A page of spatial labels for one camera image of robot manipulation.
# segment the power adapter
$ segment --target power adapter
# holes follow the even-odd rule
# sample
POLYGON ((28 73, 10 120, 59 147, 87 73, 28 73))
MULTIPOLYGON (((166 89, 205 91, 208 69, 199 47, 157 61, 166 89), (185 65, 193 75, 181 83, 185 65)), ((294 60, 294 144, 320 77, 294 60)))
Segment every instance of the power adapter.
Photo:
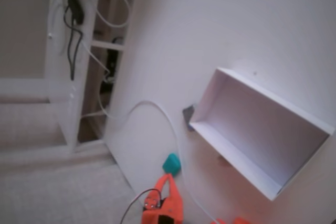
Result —
POLYGON ((76 21, 77 25, 83 24, 84 11, 78 0, 68 0, 69 8, 72 12, 72 17, 76 21))

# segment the teal plug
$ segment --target teal plug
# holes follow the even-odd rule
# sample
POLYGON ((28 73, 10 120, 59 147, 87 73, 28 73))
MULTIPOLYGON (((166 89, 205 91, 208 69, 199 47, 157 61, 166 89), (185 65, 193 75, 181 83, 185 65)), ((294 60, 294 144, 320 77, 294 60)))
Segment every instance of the teal plug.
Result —
POLYGON ((165 173, 171 173, 175 177, 181 170, 181 162, 174 153, 169 154, 168 158, 162 166, 165 173))

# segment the white cable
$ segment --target white cable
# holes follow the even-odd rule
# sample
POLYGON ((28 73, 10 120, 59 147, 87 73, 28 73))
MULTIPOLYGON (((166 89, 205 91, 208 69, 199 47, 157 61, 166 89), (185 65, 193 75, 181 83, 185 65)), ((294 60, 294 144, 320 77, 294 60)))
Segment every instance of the white cable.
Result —
POLYGON ((92 6, 96 9, 96 13, 97 15, 100 17, 100 19, 106 24, 108 25, 109 27, 112 27, 112 28, 122 28, 124 26, 126 26, 129 22, 129 18, 130 18, 130 13, 131 13, 131 7, 130 7, 130 4, 128 2, 128 0, 124 0, 125 4, 126 4, 126 8, 127 8, 127 12, 128 12, 128 15, 127 15, 127 19, 124 23, 120 24, 120 25, 116 25, 116 24, 112 24, 110 22, 108 22, 102 15, 101 13, 99 12, 97 6, 94 4, 93 0, 90 0, 90 3, 92 4, 92 6))
MULTIPOLYGON (((111 118, 111 119, 114 119, 114 120, 120 120, 120 119, 127 119, 127 117, 138 107, 138 106, 141 106, 141 105, 151 105, 153 107, 156 107, 165 117, 166 119, 168 120, 169 122, 169 125, 174 133, 174 137, 175 137, 175 140, 176 140, 176 143, 177 143, 177 151, 178 151, 178 154, 179 154, 179 157, 180 157, 180 162, 181 162, 181 172, 182 172, 182 178, 183 178, 183 181, 184 181, 184 184, 186 185, 186 179, 185 179, 185 170, 184 170, 184 162, 183 162, 183 154, 182 154, 182 147, 181 147, 181 143, 180 143, 180 140, 179 140, 179 137, 177 135, 177 131, 176 129, 174 128, 174 125, 173 125, 173 122, 172 120, 170 119, 168 113, 165 111, 165 109, 160 106, 158 103, 154 102, 154 101, 151 101, 151 100, 141 100, 140 102, 136 103, 128 113, 126 113, 126 115, 123 115, 123 116, 113 116, 113 115, 110 115, 108 111, 106 111, 106 109, 104 108, 104 106, 102 105, 102 102, 101 102, 101 99, 100 99, 100 94, 98 94, 98 103, 99 103, 99 106, 100 106, 100 109, 101 111, 108 117, 108 118, 111 118)), ((204 213, 206 215, 208 215, 215 223, 219 224, 219 222, 216 220, 216 218, 212 217, 211 214, 198 202, 198 200, 193 196, 193 194, 190 192, 189 188, 187 186, 185 186, 187 192, 190 194, 192 200, 204 211, 204 213)))
POLYGON ((83 118, 90 118, 92 116, 102 116, 102 115, 105 115, 105 113, 102 110, 100 110, 100 111, 97 111, 97 112, 82 115, 80 118, 83 119, 83 118))
POLYGON ((100 60, 98 60, 98 58, 89 50, 88 46, 83 41, 81 44, 85 51, 88 52, 88 54, 96 61, 96 63, 98 63, 107 72, 107 75, 109 75, 111 73, 110 70, 103 63, 101 63, 100 60))

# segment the orange object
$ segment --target orange object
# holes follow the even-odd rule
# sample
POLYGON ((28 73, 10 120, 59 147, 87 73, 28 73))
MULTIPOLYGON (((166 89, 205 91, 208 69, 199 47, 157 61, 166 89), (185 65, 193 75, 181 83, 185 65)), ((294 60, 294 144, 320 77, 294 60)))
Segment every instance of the orange object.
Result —
POLYGON ((241 217, 238 217, 235 219, 233 224, 251 224, 251 223, 248 222, 247 220, 242 219, 241 217))
POLYGON ((151 191, 145 199, 144 211, 142 213, 141 224, 182 224, 183 221, 183 201, 171 174, 163 175, 156 183, 155 188, 162 191, 166 181, 169 180, 170 195, 161 201, 161 206, 157 203, 160 200, 157 191, 151 191))
MULTIPOLYGON (((219 224, 225 224, 225 222, 222 221, 221 219, 216 219, 216 220, 219 224)), ((251 223, 242 219, 241 217, 238 217, 238 218, 235 219, 233 224, 251 224, 251 223)))

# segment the beige carpet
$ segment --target beige carpet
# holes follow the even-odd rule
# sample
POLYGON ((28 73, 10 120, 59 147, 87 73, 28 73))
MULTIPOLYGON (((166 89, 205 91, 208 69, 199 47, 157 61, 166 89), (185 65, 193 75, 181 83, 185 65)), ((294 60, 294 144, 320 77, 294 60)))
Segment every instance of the beige carpet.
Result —
POLYGON ((118 224, 134 196, 103 144, 68 153, 49 104, 0 104, 1 224, 118 224))

